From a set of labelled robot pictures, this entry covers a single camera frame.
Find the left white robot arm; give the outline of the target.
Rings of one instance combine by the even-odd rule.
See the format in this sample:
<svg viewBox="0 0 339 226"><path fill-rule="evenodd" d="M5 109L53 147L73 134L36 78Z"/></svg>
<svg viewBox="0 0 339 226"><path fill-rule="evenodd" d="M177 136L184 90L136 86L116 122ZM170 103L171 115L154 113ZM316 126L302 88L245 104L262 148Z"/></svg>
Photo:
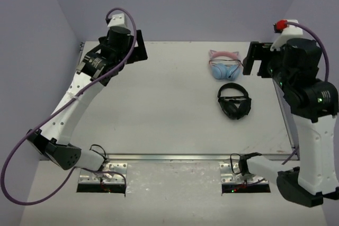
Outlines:
<svg viewBox="0 0 339 226"><path fill-rule="evenodd" d="M111 78L128 64L148 58L141 30L136 35L127 28L112 26L99 44L88 51L76 69L73 81L56 107L58 115L34 131L28 142L43 156L64 170L73 167L99 171L106 157L70 143L84 112Z"/></svg>

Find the pink blue cat-ear headphones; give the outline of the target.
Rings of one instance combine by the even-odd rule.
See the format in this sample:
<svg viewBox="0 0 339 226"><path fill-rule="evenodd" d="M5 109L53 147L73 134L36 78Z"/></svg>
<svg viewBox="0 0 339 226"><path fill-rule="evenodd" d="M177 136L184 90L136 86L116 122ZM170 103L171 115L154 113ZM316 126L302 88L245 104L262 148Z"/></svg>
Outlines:
<svg viewBox="0 0 339 226"><path fill-rule="evenodd" d="M215 79L235 81L242 70L243 63L238 51L209 50L208 65Z"/></svg>

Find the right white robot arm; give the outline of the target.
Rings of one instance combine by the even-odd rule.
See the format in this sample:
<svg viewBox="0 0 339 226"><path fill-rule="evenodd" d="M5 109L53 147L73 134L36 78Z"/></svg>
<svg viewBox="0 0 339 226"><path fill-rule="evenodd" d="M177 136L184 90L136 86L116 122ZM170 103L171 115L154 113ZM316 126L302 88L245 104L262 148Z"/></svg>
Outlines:
<svg viewBox="0 0 339 226"><path fill-rule="evenodd" d="M240 157L240 174L273 182L285 200L305 207L322 205L326 198L338 199L333 142L338 91L317 78L321 56L316 41L294 38L279 49L251 42L243 62L243 73L249 75L259 60L258 75L273 79L281 88L297 127L300 165L291 168L253 152Z"/></svg>

